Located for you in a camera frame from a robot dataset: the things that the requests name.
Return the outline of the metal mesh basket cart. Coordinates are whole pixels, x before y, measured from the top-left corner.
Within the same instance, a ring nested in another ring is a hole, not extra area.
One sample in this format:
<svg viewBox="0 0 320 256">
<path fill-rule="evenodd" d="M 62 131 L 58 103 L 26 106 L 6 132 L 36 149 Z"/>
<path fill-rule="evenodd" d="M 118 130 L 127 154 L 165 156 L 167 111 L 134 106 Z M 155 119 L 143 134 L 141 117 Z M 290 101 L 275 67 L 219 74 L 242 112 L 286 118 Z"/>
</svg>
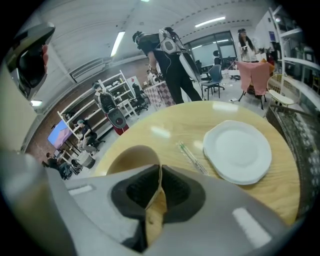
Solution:
<svg viewBox="0 0 320 256">
<path fill-rule="evenodd" d="M 320 194 L 320 120 L 305 112 L 272 104 L 266 119 L 289 146 L 298 170 L 300 199 L 297 219 L 305 216 Z"/>
</svg>

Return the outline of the grey woven basket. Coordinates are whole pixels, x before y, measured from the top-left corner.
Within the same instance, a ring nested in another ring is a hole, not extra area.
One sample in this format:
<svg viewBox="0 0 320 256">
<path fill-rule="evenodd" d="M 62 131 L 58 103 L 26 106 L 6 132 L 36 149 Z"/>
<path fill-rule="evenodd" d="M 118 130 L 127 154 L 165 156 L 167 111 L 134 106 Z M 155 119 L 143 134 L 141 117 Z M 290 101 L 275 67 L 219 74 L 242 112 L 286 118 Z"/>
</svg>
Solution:
<svg viewBox="0 0 320 256">
<path fill-rule="evenodd" d="M 91 169 L 96 162 L 96 160 L 86 151 L 82 151 L 76 158 L 76 161 L 81 166 L 86 167 L 88 169 Z"/>
</svg>

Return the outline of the wooden chopstick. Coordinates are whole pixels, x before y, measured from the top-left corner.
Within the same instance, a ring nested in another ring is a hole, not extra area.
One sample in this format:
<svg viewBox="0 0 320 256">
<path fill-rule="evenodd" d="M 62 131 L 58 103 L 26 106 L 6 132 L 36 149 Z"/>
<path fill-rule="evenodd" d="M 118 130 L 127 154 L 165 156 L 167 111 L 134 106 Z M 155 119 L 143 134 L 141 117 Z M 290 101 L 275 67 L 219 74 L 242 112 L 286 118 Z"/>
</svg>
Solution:
<svg viewBox="0 0 320 256">
<path fill-rule="evenodd" d="M 193 155 L 193 153 L 185 146 L 185 144 L 180 141 L 177 143 L 181 152 L 188 158 L 191 164 L 195 167 L 195 169 L 204 176 L 209 176 L 208 171 L 204 168 L 204 166 L 200 163 L 200 161 Z"/>
</svg>

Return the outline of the ceiling tube light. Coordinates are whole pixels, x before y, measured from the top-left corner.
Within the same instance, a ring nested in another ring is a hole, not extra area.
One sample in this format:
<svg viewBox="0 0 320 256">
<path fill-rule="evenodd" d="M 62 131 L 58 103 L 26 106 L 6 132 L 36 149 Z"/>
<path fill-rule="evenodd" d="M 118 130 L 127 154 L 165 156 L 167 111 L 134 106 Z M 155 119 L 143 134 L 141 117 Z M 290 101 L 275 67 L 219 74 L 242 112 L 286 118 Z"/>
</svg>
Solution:
<svg viewBox="0 0 320 256">
<path fill-rule="evenodd" d="M 223 20 L 225 20 L 225 19 L 226 19 L 225 16 L 217 17 L 217 18 L 210 19 L 210 20 L 201 22 L 201 23 L 199 23 L 199 24 L 196 24 L 195 27 L 196 27 L 196 28 L 199 28 L 199 27 L 201 27 L 201 26 L 204 26 L 204 25 L 207 25 L 207 24 L 211 24 L 211 23 L 215 23 L 215 22 L 218 22 L 218 21 L 223 21 Z"/>
<path fill-rule="evenodd" d="M 117 50 L 121 44 L 121 41 L 124 37 L 124 35 L 126 34 L 125 31 L 120 31 L 118 34 L 117 34 L 117 37 L 115 39 L 115 42 L 113 44 L 113 47 L 112 47 L 112 50 L 111 50 L 111 53 L 110 53 L 110 57 L 113 57 L 115 56 L 115 54 L 117 53 Z"/>
</svg>

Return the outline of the wall air conditioner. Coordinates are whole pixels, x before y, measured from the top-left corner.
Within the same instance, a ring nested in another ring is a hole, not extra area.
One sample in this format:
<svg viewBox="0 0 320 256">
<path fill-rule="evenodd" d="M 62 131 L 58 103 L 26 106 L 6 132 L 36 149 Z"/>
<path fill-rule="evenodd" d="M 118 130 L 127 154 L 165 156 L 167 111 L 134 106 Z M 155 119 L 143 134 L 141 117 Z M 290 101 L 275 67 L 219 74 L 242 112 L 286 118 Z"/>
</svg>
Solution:
<svg viewBox="0 0 320 256">
<path fill-rule="evenodd" d="M 96 58 L 77 67 L 76 69 L 71 71 L 69 75 L 76 83 L 80 83 L 102 72 L 105 66 L 106 63 L 103 61 L 102 58 Z"/>
</svg>

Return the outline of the pink cloth on chair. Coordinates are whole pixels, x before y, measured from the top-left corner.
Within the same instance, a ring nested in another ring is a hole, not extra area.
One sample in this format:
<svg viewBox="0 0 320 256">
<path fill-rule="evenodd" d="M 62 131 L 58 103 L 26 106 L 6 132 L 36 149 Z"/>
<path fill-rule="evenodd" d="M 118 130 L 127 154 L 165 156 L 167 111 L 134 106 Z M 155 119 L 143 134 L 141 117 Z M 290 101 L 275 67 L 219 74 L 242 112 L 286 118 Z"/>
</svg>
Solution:
<svg viewBox="0 0 320 256">
<path fill-rule="evenodd" d="M 267 83 L 274 66 L 268 62 L 236 62 L 241 80 L 241 89 L 247 91 L 252 84 L 255 95 L 263 96 L 267 91 Z"/>
</svg>

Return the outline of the pink checkered cloth table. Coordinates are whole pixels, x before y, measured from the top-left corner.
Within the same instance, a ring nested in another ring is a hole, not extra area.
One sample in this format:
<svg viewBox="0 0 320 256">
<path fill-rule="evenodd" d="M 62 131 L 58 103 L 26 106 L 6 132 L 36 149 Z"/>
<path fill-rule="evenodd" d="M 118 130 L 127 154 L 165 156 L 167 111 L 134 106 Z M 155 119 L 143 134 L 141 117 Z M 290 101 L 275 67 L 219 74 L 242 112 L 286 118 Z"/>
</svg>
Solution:
<svg viewBox="0 0 320 256">
<path fill-rule="evenodd" d="M 156 111 L 176 104 L 165 81 L 149 86 L 143 92 L 149 98 L 150 104 Z"/>
</svg>

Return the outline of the blue chair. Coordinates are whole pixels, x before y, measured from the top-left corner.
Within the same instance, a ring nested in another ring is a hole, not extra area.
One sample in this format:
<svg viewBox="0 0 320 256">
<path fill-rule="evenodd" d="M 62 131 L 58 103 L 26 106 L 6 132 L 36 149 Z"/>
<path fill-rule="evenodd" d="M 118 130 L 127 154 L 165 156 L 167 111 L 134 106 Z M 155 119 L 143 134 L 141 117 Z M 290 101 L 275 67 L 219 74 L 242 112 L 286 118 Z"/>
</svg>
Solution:
<svg viewBox="0 0 320 256">
<path fill-rule="evenodd" d="M 218 92 L 218 98 L 220 98 L 220 89 L 225 90 L 223 86 L 221 86 L 222 82 L 222 66 L 220 64 L 215 64 L 212 68 L 208 71 L 210 80 L 201 83 L 201 94 L 202 98 L 204 97 L 204 92 L 207 92 L 207 100 L 209 100 L 209 92 L 213 95 Z"/>
</svg>

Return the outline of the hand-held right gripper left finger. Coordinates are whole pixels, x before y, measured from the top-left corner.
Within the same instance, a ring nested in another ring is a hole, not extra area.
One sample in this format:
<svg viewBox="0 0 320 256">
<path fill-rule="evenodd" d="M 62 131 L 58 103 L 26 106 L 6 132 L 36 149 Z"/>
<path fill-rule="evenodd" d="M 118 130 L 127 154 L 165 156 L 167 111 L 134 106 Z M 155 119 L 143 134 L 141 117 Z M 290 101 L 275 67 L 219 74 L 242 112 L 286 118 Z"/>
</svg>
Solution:
<svg viewBox="0 0 320 256">
<path fill-rule="evenodd" d="M 159 170 L 63 181 L 30 155 L 0 152 L 0 195 L 36 255 L 141 256 Z"/>
</svg>

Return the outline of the white wall shelf unit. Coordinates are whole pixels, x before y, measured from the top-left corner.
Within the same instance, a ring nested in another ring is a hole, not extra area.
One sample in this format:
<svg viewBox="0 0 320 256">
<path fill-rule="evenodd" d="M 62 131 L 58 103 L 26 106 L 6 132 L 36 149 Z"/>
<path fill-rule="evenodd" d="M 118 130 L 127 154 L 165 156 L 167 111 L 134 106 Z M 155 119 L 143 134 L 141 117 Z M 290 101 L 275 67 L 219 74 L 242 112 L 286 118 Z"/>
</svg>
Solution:
<svg viewBox="0 0 320 256">
<path fill-rule="evenodd" d="M 124 100 L 129 100 L 132 104 L 135 99 L 135 93 L 121 70 L 110 78 L 99 79 L 98 82 L 103 89 L 109 90 L 117 105 Z M 102 110 L 96 105 L 94 94 L 94 89 L 89 88 L 72 100 L 63 110 L 57 112 L 74 136 L 79 136 L 81 133 L 77 126 L 79 119 L 87 120 L 99 139 L 113 129 Z"/>
</svg>

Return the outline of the white metal shelf rack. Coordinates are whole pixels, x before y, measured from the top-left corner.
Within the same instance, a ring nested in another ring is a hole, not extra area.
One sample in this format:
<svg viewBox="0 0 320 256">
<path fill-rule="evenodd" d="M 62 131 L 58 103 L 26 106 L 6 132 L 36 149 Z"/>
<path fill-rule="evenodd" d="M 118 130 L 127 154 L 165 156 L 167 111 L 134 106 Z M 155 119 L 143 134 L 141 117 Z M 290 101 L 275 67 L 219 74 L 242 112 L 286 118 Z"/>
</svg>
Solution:
<svg viewBox="0 0 320 256">
<path fill-rule="evenodd" d="M 297 22 L 278 3 L 269 8 L 280 47 L 284 82 L 299 93 L 299 106 L 320 118 L 320 63 Z"/>
</svg>

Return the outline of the black office chair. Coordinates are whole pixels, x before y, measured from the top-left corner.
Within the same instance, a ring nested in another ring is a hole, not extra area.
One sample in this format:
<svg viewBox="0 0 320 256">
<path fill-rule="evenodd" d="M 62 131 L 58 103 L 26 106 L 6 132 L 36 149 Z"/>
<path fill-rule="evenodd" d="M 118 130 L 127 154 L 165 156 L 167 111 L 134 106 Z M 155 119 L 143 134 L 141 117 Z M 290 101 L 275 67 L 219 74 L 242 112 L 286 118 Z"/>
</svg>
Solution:
<svg viewBox="0 0 320 256">
<path fill-rule="evenodd" d="M 139 116 L 142 110 L 148 110 L 148 104 L 145 97 L 143 96 L 143 93 L 140 90 L 140 87 L 137 84 L 133 83 L 132 88 L 135 93 L 135 98 L 132 100 L 131 105 L 133 108 L 135 108 L 135 112 Z"/>
</svg>

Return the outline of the small white table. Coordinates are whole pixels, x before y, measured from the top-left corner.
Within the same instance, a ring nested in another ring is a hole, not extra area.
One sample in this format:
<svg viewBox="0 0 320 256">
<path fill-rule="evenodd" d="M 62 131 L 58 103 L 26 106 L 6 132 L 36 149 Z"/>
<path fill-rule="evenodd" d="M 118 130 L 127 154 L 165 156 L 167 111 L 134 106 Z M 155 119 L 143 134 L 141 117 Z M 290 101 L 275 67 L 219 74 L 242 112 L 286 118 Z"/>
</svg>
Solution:
<svg viewBox="0 0 320 256">
<path fill-rule="evenodd" d="M 124 117 L 135 117 L 138 118 L 138 114 L 136 113 L 134 107 L 131 105 L 128 99 L 123 100 L 120 102 L 117 107 L 120 109 Z"/>
</svg>

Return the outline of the white round plate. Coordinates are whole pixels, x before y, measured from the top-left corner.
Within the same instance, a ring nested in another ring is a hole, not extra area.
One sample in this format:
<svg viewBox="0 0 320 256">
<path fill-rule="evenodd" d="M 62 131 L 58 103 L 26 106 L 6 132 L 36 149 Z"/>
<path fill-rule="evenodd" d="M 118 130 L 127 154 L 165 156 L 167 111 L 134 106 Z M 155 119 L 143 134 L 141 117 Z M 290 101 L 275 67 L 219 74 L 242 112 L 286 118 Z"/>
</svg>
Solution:
<svg viewBox="0 0 320 256">
<path fill-rule="evenodd" d="M 203 152 L 218 175 L 237 185 L 252 185 L 268 172 L 272 150 L 265 136 L 250 124 L 225 120 L 203 138 Z"/>
</svg>

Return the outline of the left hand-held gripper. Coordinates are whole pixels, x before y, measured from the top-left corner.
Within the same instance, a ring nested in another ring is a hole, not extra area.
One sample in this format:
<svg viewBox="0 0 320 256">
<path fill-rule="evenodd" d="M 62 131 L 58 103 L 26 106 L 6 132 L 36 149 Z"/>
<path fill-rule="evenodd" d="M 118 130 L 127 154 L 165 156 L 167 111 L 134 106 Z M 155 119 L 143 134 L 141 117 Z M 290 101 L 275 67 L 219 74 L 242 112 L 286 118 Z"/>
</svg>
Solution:
<svg viewBox="0 0 320 256">
<path fill-rule="evenodd" d="M 55 29 L 47 22 L 19 33 L 5 56 L 7 66 L 0 65 L 0 150 L 19 152 L 37 117 L 26 98 L 47 78 L 43 47 Z"/>
</svg>

